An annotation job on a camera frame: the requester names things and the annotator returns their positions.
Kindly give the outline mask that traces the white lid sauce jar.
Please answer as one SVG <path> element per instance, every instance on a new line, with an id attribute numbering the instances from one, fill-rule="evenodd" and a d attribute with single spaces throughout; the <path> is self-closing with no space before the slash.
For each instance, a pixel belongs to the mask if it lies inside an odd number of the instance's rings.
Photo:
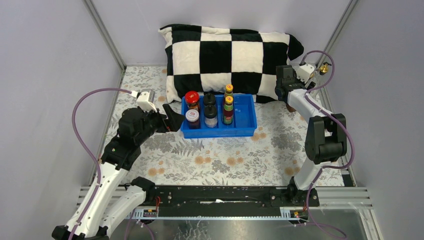
<path id="1" fill-rule="evenodd" d="M 185 118 L 189 129 L 196 130 L 201 128 L 200 113 L 197 109 L 189 109 L 185 114 Z"/>

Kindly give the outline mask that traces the red lid sauce jar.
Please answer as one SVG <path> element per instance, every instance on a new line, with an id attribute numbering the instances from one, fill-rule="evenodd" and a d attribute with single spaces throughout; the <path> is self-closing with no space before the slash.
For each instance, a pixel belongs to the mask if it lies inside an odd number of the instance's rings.
<path id="1" fill-rule="evenodd" d="M 189 110 L 197 110 L 200 112 L 200 96 L 196 91 L 187 92 L 184 99 Z"/>

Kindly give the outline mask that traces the black cap shaker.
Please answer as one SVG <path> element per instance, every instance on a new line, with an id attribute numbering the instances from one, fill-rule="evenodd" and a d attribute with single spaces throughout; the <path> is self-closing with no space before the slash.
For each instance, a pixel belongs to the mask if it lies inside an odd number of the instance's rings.
<path id="1" fill-rule="evenodd" d="M 203 105 L 204 105 L 205 107 L 207 107 L 207 106 L 215 106 L 215 105 L 216 105 L 217 100 L 216 100 L 216 97 L 215 97 L 215 95 L 214 95 L 214 94 L 212 94 L 212 93 L 208 92 L 208 93 L 206 93 L 206 94 L 203 96 L 203 98 L 202 98 L 202 102 L 203 102 Z"/>
<path id="2" fill-rule="evenodd" d="M 203 110 L 204 123 L 208 128 L 215 128 L 218 124 L 218 110 L 215 105 L 206 105 Z"/>

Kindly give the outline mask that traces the yellow cap sauce bottle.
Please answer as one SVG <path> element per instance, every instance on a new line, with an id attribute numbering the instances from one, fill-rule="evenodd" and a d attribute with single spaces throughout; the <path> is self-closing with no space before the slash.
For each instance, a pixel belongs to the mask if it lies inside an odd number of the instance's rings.
<path id="1" fill-rule="evenodd" d="M 234 119 L 234 98 L 230 95 L 224 98 L 223 104 L 223 123 L 230 125 Z"/>
<path id="2" fill-rule="evenodd" d="M 226 97 L 228 97 L 228 96 L 230 96 L 230 97 L 232 97 L 233 98 L 233 90 L 234 90 L 234 87 L 233 87 L 233 85 L 232 84 L 227 84 L 226 86 L 225 86 L 225 92 L 224 92 L 224 97 L 226 98 Z"/>

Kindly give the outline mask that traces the blue plastic divided bin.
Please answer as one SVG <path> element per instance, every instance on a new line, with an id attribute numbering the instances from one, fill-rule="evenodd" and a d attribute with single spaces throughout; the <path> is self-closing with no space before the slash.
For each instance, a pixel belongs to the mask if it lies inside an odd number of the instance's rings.
<path id="1" fill-rule="evenodd" d="M 200 128 L 189 129 L 185 119 L 181 125 L 184 138 L 222 138 L 222 137 L 251 137 L 257 128 L 257 118 L 253 96 L 250 94 L 235 94 L 233 96 L 233 122 L 223 123 L 224 96 L 215 95 L 217 108 L 217 126 L 209 128 L 205 124 L 203 96 L 200 95 Z"/>

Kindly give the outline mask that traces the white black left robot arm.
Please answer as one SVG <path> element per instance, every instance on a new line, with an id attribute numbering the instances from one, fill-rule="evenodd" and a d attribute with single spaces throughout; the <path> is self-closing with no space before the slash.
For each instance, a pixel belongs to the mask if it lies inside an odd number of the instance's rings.
<path id="1" fill-rule="evenodd" d="M 140 107 L 126 109 L 118 121 L 116 135 L 104 148 L 97 182 L 93 183 L 75 214 L 65 225 L 54 228 L 55 240 L 108 240 L 116 227 L 139 205 L 155 200 L 155 184 L 135 178 L 117 202 L 108 207 L 112 195 L 135 160 L 141 145 L 155 133 L 177 132 L 185 117 L 163 104 L 165 114 Z"/>

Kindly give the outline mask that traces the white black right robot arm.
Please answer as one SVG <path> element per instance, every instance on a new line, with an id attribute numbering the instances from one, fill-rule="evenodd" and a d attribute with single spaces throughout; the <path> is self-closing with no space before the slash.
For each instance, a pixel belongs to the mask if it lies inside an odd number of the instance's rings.
<path id="1" fill-rule="evenodd" d="M 343 130 L 346 118 L 343 114 L 327 111 L 311 97 L 305 83 L 298 77 L 302 70 L 291 65 L 276 67 L 275 93 L 278 100 L 294 108 L 308 121 L 304 143 L 307 159 L 290 179 L 285 193 L 287 201 L 293 206 L 299 206 L 307 199 L 308 190 L 323 168 L 347 152 L 347 135 Z"/>

